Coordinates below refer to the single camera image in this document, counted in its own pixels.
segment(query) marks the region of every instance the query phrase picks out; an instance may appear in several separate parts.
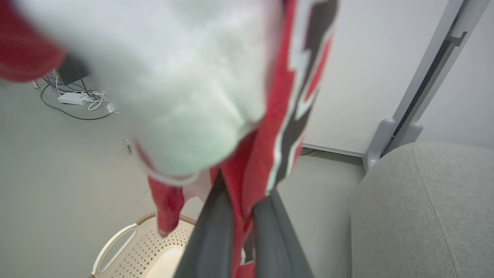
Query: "gray floor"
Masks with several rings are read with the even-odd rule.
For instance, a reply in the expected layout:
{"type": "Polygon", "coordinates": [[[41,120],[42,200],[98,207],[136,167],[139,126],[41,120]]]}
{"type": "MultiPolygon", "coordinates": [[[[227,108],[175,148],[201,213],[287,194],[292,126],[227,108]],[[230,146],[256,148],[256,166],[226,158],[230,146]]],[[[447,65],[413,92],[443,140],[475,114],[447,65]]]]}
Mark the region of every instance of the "gray floor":
{"type": "MultiPolygon", "coordinates": [[[[0,268],[10,278],[85,278],[106,241],[154,205],[123,145],[122,116],[74,119],[40,91],[0,84],[0,268]]],[[[361,159],[318,151],[279,186],[318,278],[351,277],[349,196],[364,173],[361,159]]],[[[194,198],[183,214],[196,218],[201,206],[194,198]]]]}

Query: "gray cushion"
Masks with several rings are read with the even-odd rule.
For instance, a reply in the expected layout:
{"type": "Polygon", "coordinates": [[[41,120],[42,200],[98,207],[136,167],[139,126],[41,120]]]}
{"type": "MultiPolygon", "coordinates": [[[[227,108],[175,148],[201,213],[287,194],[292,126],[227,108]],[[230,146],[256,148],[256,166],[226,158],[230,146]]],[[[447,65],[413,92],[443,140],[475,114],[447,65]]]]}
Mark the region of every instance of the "gray cushion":
{"type": "Polygon", "coordinates": [[[402,146],[352,199],[355,278],[494,277],[494,152],[402,146]]]}

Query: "white wall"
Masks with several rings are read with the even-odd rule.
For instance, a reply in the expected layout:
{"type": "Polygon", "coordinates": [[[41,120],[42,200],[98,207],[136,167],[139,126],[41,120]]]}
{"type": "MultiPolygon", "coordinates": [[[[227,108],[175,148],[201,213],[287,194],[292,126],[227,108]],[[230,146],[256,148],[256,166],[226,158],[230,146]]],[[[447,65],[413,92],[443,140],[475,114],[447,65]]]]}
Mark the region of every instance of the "white wall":
{"type": "Polygon", "coordinates": [[[494,3],[491,1],[419,122],[417,141],[494,149],[494,3]]]}
{"type": "Polygon", "coordinates": [[[304,143],[365,153],[379,122],[393,117],[447,4],[342,0],[304,143]]]}

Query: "laundry basket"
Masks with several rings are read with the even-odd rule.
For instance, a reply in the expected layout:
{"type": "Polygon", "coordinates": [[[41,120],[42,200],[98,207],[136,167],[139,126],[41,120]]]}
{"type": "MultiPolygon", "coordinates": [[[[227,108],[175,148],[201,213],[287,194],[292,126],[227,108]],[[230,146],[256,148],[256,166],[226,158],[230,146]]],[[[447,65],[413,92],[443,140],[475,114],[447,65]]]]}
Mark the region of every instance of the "laundry basket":
{"type": "Polygon", "coordinates": [[[158,232],[151,213],[116,233],[103,247],[89,278],[171,278],[189,241],[196,221],[180,216],[177,228],[167,237],[158,232]],[[129,239],[106,265],[108,251],[124,235],[129,239]]]}

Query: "white power adapter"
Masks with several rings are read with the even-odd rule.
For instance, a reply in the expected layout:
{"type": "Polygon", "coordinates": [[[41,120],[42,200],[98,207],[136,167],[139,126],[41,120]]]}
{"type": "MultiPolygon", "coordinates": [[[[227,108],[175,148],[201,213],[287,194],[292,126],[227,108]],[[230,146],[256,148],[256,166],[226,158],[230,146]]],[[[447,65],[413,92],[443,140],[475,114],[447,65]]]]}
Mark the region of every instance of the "white power adapter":
{"type": "Polygon", "coordinates": [[[57,99],[60,103],[84,105],[87,101],[81,99],[82,93],[65,93],[59,96],[57,99]]]}

